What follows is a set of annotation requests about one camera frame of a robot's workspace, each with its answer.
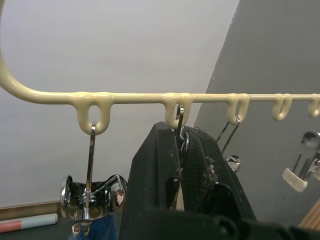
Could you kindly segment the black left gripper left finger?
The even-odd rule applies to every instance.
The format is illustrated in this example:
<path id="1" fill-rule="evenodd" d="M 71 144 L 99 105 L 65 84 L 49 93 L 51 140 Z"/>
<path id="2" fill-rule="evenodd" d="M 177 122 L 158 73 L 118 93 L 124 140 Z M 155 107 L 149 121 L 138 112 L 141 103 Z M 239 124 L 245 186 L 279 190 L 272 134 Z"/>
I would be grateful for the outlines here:
<path id="1" fill-rule="evenodd" d="M 172 240 L 179 214 L 171 206 L 180 180 L 174 132 L 158 122 L 132 159 L 119 238 Z"/>

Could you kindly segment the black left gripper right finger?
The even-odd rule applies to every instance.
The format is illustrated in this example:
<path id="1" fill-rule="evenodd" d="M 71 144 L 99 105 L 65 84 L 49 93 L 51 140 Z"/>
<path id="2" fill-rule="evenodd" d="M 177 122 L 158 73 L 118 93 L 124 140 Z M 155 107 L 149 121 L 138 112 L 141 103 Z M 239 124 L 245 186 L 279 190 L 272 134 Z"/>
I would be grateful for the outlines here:
<path id="1" fill-rule="evenodd" d="M 217 141 L 189 126 L 182 133 L 189 136 L 181 173 L 185 211 L 255 220 L 240 181 L 223 158 Z"/>

